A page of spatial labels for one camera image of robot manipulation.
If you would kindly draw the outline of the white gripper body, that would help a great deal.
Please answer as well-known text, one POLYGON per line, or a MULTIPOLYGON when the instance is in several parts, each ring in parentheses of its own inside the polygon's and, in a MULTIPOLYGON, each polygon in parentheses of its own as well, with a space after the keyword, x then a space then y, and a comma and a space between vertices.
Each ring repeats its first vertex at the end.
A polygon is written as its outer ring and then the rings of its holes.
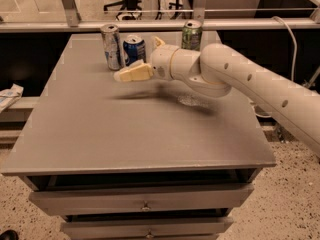
POLYGON ((156 78, 166 81, 172 80, 170 73, 171 60, 178 49, 178 46, 165 44, 159 46, 151 53, 150 63, 156 78))

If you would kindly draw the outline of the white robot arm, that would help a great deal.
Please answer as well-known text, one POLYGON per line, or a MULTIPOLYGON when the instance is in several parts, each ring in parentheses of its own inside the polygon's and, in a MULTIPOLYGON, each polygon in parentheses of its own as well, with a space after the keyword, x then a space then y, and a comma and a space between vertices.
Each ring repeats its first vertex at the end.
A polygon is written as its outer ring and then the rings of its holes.
POLYGON ((209 97, 223 97, 235 88, 295 138, 320 155, 320 95, 296 84, 221 44, 200 51, 162 44, 150 61, 137 61, 114 74, 118 82, 151 78, 178 80, 209 97))

